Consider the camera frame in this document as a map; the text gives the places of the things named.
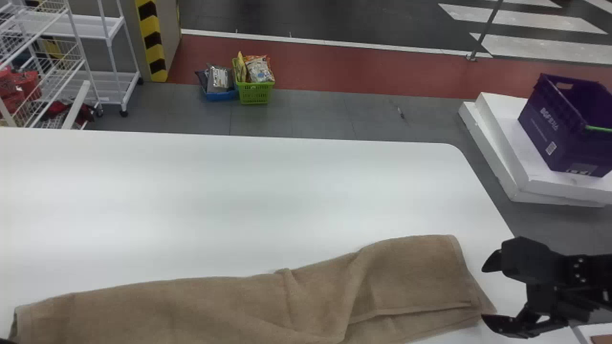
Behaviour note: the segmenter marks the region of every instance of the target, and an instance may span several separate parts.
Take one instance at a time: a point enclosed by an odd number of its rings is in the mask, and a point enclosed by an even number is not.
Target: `barcode sticker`
[[[548,147],[546,148],[546,153],[548,155],[551,155],[555,149],[557,149],[557,145],[554,143],[554,141],[551,141]]]

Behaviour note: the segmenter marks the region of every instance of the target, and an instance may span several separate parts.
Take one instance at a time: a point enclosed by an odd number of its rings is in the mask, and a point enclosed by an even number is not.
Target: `brown towel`
[[[24,344],[403,343],[493,306],[453,236],[413,236],[252,277],[139,283],[15,310]]]

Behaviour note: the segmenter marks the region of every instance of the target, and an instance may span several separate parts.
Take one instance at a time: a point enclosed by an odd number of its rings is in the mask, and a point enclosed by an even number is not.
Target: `white floor stripe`
[[[561,8],[561,6],[555,4],[554,2],[552,2],[550,0],[504,0],[504,3],[507,3],[507,2],[510,3],[510,4],[545,6],[545,7],[554,7],[556,9],[560,9]]]
[[[303,38],[295,38],[295,37],[251,35],[251,34],[240,34],[240,33],[236,34],[233,32],[205,31],[205,30],[193,30],[193,29],[181,29],[181,32],[186,35],[195,35],[195,36],[211,36],[211,37],[251,39],[251,40],[268,40],[272,42],[304,43],[304,44],[316,44],[316,45],[330,45],[333,47],[351,47],[351,48],[365,48],[365,49],[378,49],[378,50],[407,51],[407,52],[412,52],[412,53],[448,54],[448,55],[463,55],[463,56],[470,53],[470,51],[461,51],[461,50],[442,50],[442,49],[434,49],[434,48],[401,47],[398,45],[340,42],[336,40],[303,39]],[[477,53],[476,56],[481,57],[481,58],[492,58],[491,54],[488,54],[488,53]]]
[[[486,23],[491,9],[458,5],[439,4],[454,20],[477,21]],[[536,14],[500,10],[493,20],[494,24],[526,26],[529,28],[592,32],[606,34],[582,18],[564,17],[562,15]]]
[[[479,33],[471,35],[480,37]],[[487,35],[482,46],[493,56],[612,64],[612,45]]]
[[[612,2],[606,0],[585,0],[593,6],[597,6],[600,9],[612,13]]]

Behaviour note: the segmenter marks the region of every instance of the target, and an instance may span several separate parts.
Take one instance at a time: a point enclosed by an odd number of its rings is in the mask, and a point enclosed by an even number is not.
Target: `dark floor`
[[[563,253],[612,250],[610,207],[510,201],[457,115],[462,100],[289,90],[274,90],[271,99],[263,106],[209,103],[198,86],[146,83],[135,89],[128,118],[107,105],[87,129],[450,143],[464,153],[515,235]]]
[[[501,9],[578,17],[612,33],[610,13],[584,0],[552,2],[560,8],[505,2]],[[469,33],[482,32],[485,23],[454,20],[438,3],[495,6],[483,0],[179,0],[179,8],[187,29],[471,51],[476,41]],[[501,24],[490,34],[612,44],[609,35]]]

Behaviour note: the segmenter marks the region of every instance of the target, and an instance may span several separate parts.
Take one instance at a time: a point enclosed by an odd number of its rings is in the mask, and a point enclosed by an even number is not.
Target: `chip bag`
[[[236,67],[236,79],[239,83],[247,82],[247,66],[244,64],[242,52],[238,51],[238,66]]]
[[[270,60],[267,55],[248,55],[245,58],[245,64],[252,83],[267,83],[274,81],[274,74],[272,74]]]

